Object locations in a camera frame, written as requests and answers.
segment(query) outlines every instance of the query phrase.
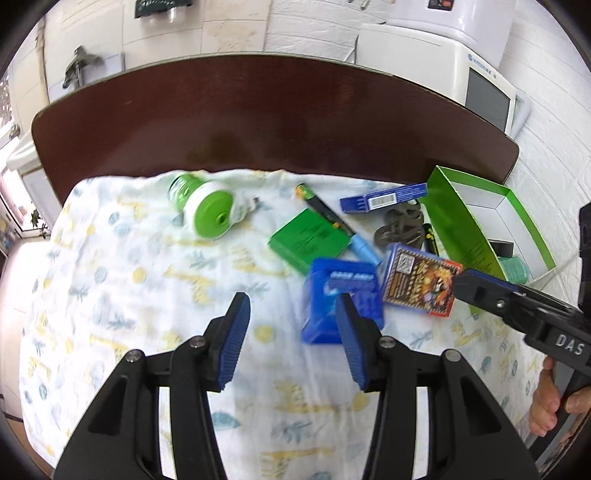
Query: appliance screen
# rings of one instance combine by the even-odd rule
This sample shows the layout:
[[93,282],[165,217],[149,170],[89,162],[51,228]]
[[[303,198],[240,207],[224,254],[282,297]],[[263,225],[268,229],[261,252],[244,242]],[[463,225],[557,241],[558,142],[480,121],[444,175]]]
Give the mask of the appliance screen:
[[466,108],[504,132],[510,103],[507,95],[476,70],[470,68]]

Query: green open box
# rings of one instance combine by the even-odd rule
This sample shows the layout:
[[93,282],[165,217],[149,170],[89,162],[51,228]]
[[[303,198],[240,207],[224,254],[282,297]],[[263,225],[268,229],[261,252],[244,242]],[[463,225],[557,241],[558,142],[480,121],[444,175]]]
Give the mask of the green open box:
[[431,224],[449,258],[506,280],[488,240],[514,243],[525,261],[530,281],[545,276],[556,263],[548,246],[515,194],[489,180],[445,167],[436,167],[427,181]]

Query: yellow and black marker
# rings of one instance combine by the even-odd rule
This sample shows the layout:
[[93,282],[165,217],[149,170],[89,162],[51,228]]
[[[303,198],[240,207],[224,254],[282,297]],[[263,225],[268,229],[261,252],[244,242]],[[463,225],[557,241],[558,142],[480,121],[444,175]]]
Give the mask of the yellow and black marker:
[[424,223],[423,230],[425,231],[425,250],[430,254],[439,256],[439,249],[437,248],[437,242],[435,241],[433,227],[430,223]]

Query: barcode label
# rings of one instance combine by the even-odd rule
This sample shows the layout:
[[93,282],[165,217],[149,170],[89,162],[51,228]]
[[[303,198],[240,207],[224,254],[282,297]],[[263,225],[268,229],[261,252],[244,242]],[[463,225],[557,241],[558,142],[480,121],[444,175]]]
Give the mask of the barcode label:
[[368,199],[369,209],[374,210],[380,207],[387,207],[396,203],[396,194],[391,193],[390,195],[384,195],[383,197],[376,197]]
[[396,271],[410,275],[410,272],[413,271],[413,265],[414,257],[407,254],[400,254],[400,257],[398,257],[398,264],[396,265]]

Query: green box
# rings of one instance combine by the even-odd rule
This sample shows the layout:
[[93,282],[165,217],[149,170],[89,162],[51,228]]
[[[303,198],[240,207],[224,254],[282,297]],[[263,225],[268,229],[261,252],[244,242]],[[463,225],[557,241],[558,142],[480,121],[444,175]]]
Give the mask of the green box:
[[336,258],[349,242],[349,237],[341,229],[306,209],[273,234],[269,247],[297,271],[307,275],[316,258]]
[[436,167],[422,199],[447,255],[464,268],[507,280],[488,240],[514,243],[535,281],[556,267],[548,246],[511,189],[474,175]]

